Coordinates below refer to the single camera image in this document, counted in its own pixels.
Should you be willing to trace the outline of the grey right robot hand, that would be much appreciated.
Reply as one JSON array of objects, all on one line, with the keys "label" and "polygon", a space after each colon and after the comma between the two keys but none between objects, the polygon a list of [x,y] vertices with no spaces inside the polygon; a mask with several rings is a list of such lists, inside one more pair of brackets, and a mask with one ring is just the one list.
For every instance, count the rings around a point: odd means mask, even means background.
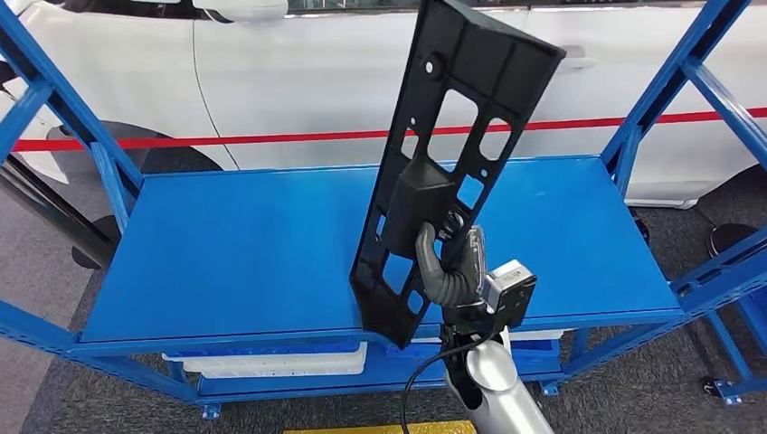
[{"label": "grey right robot hand", "polygon": [[471,227],[460,251],[448,265],[443,265],[437,256],[435,241],[435,228],[424,222],[416,236],[414,248],[425,297],[441,307],[478,303],[487,273],[482,229],[478,225]]}]

